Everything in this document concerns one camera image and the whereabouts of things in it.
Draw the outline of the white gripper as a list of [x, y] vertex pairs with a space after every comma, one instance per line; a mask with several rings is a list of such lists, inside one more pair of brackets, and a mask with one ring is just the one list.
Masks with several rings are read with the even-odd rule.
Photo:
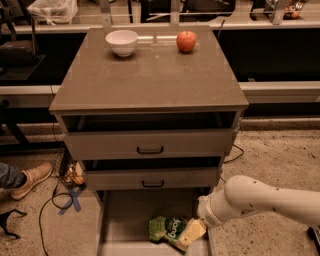
[[183, 246], [189, 246], [192, 242], [201, 238], [206, 233], [206, 226], [216, 228], [223, 224], [211, 209], [208, 196], [198, 198], [197, 215], [200, 220], [191, 219], [178, 239]]

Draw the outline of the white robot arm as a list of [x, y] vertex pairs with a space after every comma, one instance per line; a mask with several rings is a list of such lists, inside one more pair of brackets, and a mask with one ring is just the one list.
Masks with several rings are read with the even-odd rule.
[[202, 237], [207, 230], [227, 221], [269, 211], [318, 230], [320, 227], [320, 193], [278, 188], [252, 177], [237, 175], [224, 187], [198, 198], [197, 219], [191, 219], [178, 241], [183, 246]]

